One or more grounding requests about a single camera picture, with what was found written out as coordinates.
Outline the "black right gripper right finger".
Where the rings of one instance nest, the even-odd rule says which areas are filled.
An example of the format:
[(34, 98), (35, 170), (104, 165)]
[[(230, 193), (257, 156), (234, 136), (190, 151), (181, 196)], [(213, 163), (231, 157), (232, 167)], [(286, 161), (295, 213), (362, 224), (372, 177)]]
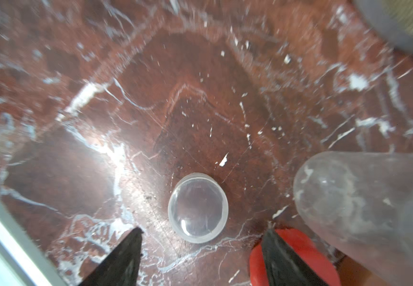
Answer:
[(316, 249), (293, 248), (273, 229), (266, 231), (261, 247), (270, 286), (328, 285), (319, 272), (329, 262)]

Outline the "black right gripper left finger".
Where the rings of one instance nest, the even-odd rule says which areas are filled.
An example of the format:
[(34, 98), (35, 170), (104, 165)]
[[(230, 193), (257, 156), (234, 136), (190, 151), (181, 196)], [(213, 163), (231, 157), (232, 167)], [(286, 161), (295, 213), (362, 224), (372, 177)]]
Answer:
[(143, 231), (133, 229), (80, 283), (80, 286), (136, 286), (142, 257)]

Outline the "red jar lid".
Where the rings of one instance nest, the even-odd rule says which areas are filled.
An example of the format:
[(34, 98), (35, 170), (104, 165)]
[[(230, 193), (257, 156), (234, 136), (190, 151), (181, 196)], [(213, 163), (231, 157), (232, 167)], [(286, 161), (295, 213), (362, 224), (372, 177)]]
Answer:
[(253, 286), (339, 286), (334, 265), (303, 232), (268, 229), (249, 257)]

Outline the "clear plastic jar lid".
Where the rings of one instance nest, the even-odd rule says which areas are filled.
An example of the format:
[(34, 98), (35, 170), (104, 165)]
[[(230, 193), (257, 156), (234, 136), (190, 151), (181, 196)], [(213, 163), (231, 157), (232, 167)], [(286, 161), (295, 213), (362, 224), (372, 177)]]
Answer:
[(210, 176), (192, 173), (174, 187), (168, 202), (168, 219), (177, 235), (193, 244), (218, 237), (229, 217), (226, 193)]

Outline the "red-lidded oatmeal jar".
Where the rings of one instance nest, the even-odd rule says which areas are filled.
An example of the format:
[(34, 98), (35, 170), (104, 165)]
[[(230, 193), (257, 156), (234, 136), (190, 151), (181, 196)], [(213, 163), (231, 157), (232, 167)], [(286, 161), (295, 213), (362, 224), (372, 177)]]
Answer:
[(328, 151), (293, 182), (320, 238), (393, 286), (413, 286), (413, 153)]

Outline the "brown jar lid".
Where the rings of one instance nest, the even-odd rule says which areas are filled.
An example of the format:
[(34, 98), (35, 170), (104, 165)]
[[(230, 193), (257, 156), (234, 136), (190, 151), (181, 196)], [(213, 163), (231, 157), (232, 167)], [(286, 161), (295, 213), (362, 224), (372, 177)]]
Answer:
[(348, 256), (339, 262), (337, 271), (342, 286), (390, 286), (385, 280)]

